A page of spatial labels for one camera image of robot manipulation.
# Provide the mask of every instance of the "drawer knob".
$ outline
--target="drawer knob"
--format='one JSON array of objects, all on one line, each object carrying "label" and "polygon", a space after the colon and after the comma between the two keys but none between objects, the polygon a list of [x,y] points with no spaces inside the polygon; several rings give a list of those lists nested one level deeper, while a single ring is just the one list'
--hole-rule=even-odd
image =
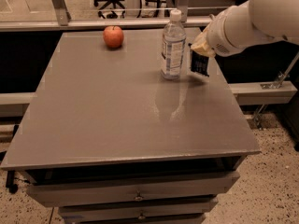
[{"label": "drawer knob", "polygon": [[137,193],[137,196],[135,196],[134,200],[135,200],[136,202],[141,202],[141,201],[144,200],[144,197],[142,197],[142,196],[140,195],[140,192],[138,192],[138,193]]},{"label": "drawer knob", "polygon": [[138,220],[144,220],[145,218],[147,218],[147,217],[141,213],[140,216],[138,217]]}]

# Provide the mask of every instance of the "floor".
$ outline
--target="floor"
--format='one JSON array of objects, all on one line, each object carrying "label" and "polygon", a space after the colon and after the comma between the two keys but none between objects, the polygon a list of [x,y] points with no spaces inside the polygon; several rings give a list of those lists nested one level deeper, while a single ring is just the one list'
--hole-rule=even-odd
[{"label": "floor", "polygon": [[[93,0],[65,2],[73,19],[99,19]],[[0,21],[55,19],[50,0],[0,0]],[[240,179],[229,193],[219,195],[218,205],[206,215],[204,224],[299,223],[299,153],[292,135],[276,111],[263,116],[263,130],[255,127],[251,114],[244,116],[262,152],[244,160],[238,169]],[[0,123],[0,151],[9,147],[12,129]],[[7,172],[0,170],[0,224],[64,223],[56,208],[45,208],[27,196],[28,184],[22,176],[17,174],[16,194],[5,189],[6,178]]]},{"label": "floor", "polygon": [[[240,167],[240,179],[219,203],[206,214],[204,224],[286,224],[299,223],[299,152],[283,119],[277,112],[263,115],[263,130],[258,130],[251,114],[244,114],[255,134],[261,153],[247,157]],[[9,146],[12,125],[0,125],[0,151]],[[45,208],[27,196],[28,184],[17,175],[19,190],[5,189],[7,172],[0,170],[0,223],[64,223],[57,209]]]}]

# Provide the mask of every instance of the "clear bottle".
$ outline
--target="clear bottle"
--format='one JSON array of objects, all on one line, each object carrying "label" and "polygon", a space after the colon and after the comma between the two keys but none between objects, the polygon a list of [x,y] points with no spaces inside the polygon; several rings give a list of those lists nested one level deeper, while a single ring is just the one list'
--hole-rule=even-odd
[{"label": "clear bottle", "polygon": [[161,73],[166,79],[177,79],[180,76],[186,41],[185,29],[180,20],[181,11],[172,10],[170,22],[163,31]]}]

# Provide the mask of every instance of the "white cap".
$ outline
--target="white cap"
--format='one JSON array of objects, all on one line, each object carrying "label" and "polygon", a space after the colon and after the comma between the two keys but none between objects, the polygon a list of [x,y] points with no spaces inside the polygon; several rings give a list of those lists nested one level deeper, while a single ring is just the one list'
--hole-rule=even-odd
[{"label": "white cap", "polygon": [[181,11],[180,10],[171,10],[170,12],[170,21],[180,21],[181,20]]}]

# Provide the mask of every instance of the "red apple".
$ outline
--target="red apple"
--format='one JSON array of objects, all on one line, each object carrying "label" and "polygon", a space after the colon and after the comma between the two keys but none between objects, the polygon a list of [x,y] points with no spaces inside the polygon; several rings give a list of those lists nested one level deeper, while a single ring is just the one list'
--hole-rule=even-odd
[{"label": "red apple", "polygon": [[109,48],[116,49],[123,42],[123,32],[119,26],[108,26],[103,32],[103,38]]}]

